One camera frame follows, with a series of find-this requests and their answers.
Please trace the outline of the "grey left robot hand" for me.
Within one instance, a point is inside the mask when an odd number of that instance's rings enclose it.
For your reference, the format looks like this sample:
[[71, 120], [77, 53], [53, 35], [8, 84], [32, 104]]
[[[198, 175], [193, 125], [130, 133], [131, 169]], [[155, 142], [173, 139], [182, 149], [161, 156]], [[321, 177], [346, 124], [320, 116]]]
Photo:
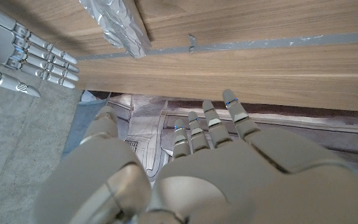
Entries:
[[358, 223], [358, 175], [344, 160], [282, 129], [260, 129], [223, 91], [238, 139], [208, 100], [208, 130], [177, 120], [173, 160], [150, 183], [105, 106], [52, 172], [32, 223]]

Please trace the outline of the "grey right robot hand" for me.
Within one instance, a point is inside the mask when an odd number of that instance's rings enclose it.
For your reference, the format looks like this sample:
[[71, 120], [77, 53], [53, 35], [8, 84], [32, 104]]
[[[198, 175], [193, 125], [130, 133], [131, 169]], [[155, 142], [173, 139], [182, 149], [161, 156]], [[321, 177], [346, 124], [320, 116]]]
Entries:
[[[66, 88], [78, 81], [77, 59], [56, 48], [0, 11], [0, 65], [20, 70]], [[38, 89], [0, 72], [0, 87], [39, 97]]]

